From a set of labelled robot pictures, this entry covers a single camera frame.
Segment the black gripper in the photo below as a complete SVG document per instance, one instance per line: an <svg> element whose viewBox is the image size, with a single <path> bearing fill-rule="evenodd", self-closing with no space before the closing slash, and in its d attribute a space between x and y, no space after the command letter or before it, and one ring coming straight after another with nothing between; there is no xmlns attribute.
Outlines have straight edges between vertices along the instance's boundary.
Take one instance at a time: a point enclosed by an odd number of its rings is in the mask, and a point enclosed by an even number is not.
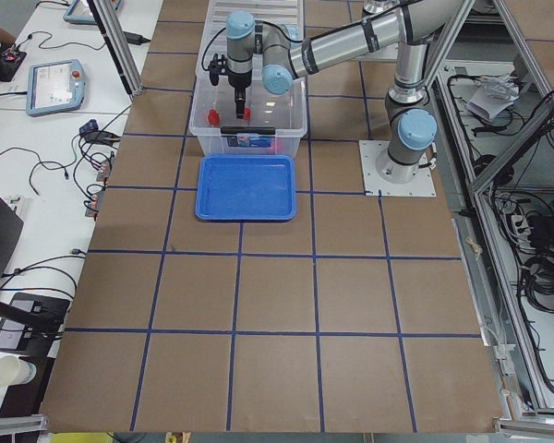
<svg viewBox="0 0 554 443"><path fill-rule="evenodd" d="M227 77L229 84L235 89L235 115L238 119L245 116L246 90L252 82L253 59L237 60L227 58Z"/></svg>

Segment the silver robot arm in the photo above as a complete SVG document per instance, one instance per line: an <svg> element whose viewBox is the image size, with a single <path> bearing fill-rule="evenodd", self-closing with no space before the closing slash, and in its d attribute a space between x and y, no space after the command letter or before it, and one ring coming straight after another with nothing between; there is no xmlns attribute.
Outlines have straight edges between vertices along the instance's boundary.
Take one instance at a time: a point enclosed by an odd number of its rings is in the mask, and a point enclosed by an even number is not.
<svg viewBox="0 0 554 443"><path fill-rule="evenodd" d="M236 10L223 29L225 54L216 54L207 66L209 78L213 85L220 77L227 78L234 90L235 115L243 118L254 56L262 62L264 89L283 95L299 78L396 47L394 80L386 96L391 141L375 165L386 182L406 185L416 178L421 158L438 129L435 118L422 107L433 73L428 47L439 31L440 47L434 59L439 63L452 42L452 26L470 7L468 1L367 1L361 19L305 39L282 24Z"/></svg>

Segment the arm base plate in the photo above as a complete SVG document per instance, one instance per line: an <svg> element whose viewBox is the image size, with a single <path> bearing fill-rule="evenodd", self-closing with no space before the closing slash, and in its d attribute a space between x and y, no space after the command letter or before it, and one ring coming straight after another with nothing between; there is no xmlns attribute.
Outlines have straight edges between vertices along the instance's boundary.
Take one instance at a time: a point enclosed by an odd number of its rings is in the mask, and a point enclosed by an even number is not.
<svg viewBox="0 0 554 443"><path fill-rule="evenodd" d="M364 193L372 197L434 198L437 193L432 171L435 169L436 147L429 159L423 152L419 163L403 166L389 156L387 140L358 142L363 174Z"/></svg>

